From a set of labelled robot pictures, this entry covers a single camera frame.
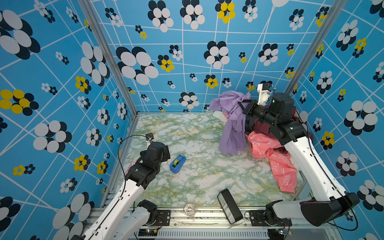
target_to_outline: pile of clothes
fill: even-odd
[[[270,133],[270,127],[243,114],[239,102],[250,99],[250,93],[246,95],[235,91],[222,93],[218,98],[212,99],[210,109],[221,111],[228,116],[223,134],[219,143],[222,153],[235,155],[238,151],[245,150],[246,138],[250,143],[250,151],[254,158],[270,161],[272,174],[278,183],[280,190],[295,193],[297,187],[297,168],[291,154]],[[292,120],[300,121],[294,116],[296,109],[292,109]]]

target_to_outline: black motor joint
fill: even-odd
[[[161,142],[151,142],[147,150],[141,151],[140,158],[129,168],[125,180],[131,179],[137,186],[141,185],[146,189],[160,172],[160,164],[168,159],[170,159],[168,146]]]

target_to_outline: tape roll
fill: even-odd
[[[176,159],[174,162],[173,162],[173,166],[176,167],[176,165],[179,163],[180,161],[178,159]]]
[[[193,204],[187,204],[184,207],[184,213],[187,216],[192,217],[195,214],[195,206]]]

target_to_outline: purple cloth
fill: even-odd
[[[235,155],[237,151],[245,150],[245,115],[238,102],[248,99],[251,99],[250,93],[244,95],[235,91],[223,92],[218,98],[212,99],[209,108],[228,115],[218,147],[220,152]]]

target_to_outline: blue tape dispenser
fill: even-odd
[[[179,154],[179,156],[175,158],[175,160],[173,160],[172,163],[170,164],[169,166],[170,171],[175,174],[178,173],[186,160],[187,160],[186,157]]]

